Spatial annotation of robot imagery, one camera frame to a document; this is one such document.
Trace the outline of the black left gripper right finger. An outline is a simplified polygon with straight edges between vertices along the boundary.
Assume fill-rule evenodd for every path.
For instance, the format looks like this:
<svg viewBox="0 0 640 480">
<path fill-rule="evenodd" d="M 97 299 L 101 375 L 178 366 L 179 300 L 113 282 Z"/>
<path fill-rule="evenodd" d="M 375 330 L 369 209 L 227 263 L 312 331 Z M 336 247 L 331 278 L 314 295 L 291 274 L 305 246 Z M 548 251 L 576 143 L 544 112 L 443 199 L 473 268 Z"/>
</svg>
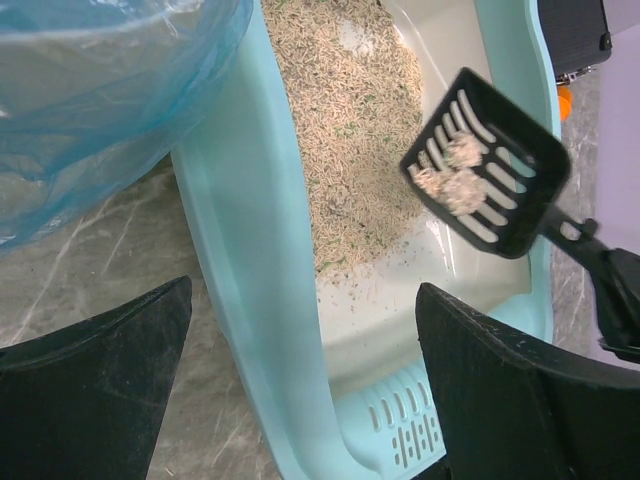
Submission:
<svg viewBox="0 0 640 480">
<path fill-rule="evenodd" d="M 541 341 L 430 283 L 415 315 L 451 478 L 638 478 L 638 372 Z"/>
</svg>

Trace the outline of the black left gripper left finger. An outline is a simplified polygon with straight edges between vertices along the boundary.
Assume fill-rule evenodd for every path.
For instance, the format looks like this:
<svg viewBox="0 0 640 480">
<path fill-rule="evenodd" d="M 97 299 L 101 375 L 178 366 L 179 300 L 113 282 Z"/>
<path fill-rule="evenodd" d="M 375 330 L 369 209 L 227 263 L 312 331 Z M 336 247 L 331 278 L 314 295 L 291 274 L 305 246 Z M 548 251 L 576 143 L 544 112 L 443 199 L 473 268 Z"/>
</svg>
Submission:
<svg viewBox="0 0 640 480">
<path fill-rule="evenodd" d="M 1 351 L 4 479 L 144 479 L 192 314 L 175 278 Z"/>
</svg>

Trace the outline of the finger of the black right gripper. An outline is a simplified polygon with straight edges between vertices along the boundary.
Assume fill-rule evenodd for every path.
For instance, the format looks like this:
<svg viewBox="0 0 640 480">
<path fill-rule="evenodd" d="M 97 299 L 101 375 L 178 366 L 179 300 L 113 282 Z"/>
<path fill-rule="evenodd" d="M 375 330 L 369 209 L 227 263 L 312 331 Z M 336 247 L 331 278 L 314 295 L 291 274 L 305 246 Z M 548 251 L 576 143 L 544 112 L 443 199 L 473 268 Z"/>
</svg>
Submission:
<svg viewBox="0 0 640 480">
<path fill-rule="evenodd" d="M 624 249 L 588 247 L 599 346 L 639 362 L 639 256 Z"/>
</svg>

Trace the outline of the black litter scoop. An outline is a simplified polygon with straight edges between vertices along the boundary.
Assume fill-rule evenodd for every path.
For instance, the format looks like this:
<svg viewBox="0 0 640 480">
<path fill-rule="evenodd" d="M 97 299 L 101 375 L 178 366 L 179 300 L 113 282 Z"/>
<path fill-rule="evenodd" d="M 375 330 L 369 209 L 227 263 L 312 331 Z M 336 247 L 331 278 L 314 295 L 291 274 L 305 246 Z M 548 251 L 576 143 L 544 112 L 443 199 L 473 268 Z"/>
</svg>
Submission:
<svg viewBox="0 0 640 480">
<path fill-rule="evenodd" d="M 439 141 L 449 137 L 445 124 L 455 118 L 481 145 L 482 161 L 473 171 L 488 190 L 485 203 L 467 220 L 416 183 L 420 153 L 434 148 L 427 157 L 442 168 Z M 611 251 L 597 239 L 596 223 L 576 222 L 556 205 L 571 173 L 565 147 L 472 69 L 459 71 L 399 168 L 421 202 L 475 248 L 517 259 L 543 236 L 592 277 L 616 284 Z"/>
</svg>

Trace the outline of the teal litter box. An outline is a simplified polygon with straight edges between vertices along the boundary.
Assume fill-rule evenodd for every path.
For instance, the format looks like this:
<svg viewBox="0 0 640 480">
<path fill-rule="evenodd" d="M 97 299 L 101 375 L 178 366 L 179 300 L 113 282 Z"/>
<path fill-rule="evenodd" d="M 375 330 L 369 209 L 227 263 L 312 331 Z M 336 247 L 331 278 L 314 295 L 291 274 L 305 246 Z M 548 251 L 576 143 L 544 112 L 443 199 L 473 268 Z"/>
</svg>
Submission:
<svg viewBox="0 0 640 480">
<path fill-rule="evenodd" d="M 285 479 L 410 479 L 445 452 L 415 322 L 430 282 L 550 341 L 551 248 L 482 253 L 427 213 L 378 263 L 317 281 L 303 169 L 260 6 L 172 153 L 218 325 Z"/>
</svg>

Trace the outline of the litter waste clumps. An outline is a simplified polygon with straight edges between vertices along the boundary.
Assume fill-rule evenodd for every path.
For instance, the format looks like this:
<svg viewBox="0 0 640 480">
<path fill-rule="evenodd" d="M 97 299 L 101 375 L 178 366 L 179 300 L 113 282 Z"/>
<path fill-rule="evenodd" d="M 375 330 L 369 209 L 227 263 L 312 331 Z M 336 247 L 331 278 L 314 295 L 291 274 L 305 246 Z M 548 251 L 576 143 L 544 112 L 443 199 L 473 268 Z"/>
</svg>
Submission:
<svg viewBox="0 0 640 480">
<path fill-rule="evenodd" d="M 486 199 L 482 178 L 473 170 L 482 160 L 481 143 L 471 133 L 459 131 L 445 148 L 443 170 L 428 163 L 426 153 L 420 152 L 418 163 L 409 166 L 409 173 L 415 185 L 452 215 L 470 215 Z"/>
</svg>

